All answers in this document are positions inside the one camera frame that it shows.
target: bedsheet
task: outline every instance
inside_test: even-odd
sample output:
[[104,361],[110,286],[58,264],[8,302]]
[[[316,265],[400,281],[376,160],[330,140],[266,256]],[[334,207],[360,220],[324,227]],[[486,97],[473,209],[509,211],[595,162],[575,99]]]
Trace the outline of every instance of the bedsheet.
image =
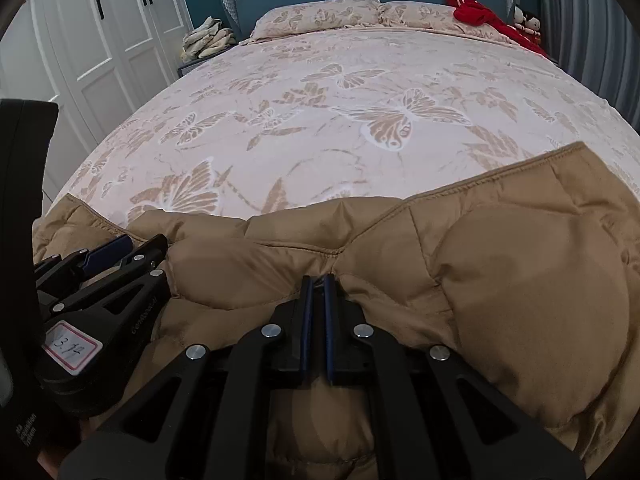
[[405,198],[583,140],[640,198],[640,139],[519,46],[348,28],[238,46],[113,131],[63,188],[126,225]]

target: white wardrobe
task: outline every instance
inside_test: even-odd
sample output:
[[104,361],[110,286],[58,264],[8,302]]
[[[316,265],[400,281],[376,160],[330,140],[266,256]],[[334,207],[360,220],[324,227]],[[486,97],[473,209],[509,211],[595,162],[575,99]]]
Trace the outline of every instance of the white wardrobe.
[[184,0],[27,0],[0,41],[0,96],[56,102],[44,211],[86,156],[177,78]]

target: striped curtain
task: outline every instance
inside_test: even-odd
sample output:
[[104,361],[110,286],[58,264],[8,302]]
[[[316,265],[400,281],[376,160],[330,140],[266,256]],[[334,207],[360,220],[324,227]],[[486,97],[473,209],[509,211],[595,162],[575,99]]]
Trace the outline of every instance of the striped curtain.
[[640,36],[616,0],[542,0],[548,53],[640,131]]

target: silver bolt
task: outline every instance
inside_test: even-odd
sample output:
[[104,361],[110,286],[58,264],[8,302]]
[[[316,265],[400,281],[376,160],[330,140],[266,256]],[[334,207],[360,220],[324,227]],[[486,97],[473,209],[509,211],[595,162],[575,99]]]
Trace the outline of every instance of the silver bolt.
[[200,359],[207,353],[207,349],[202,345],[191,345],[187,348],[186,354],[189,359],[196,360]]
[[353,333],[357,337],[371,337],[373,335],[373,327],[366,323],[356,325],[353,327]]
[[279,325],[271,323],[263,326],[260,332],[265,337],[276,337],[280,335],[280,332],[282,332],[282,329],[280,328]]
[[429,355],[436,361],[446,361],[451,356],[451,352],[446,346],[436,345],[431,347]]

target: pile of clothes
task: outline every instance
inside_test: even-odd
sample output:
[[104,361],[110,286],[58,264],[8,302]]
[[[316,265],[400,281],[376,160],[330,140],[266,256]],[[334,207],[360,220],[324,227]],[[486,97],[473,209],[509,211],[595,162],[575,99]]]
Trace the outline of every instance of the pile of clothes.
[[182,40],[180,59],[188,63],[197,58],[216,54],[236,44],[230,28],[220,28],[222,20],[209,16],[202,25],[187,34]]

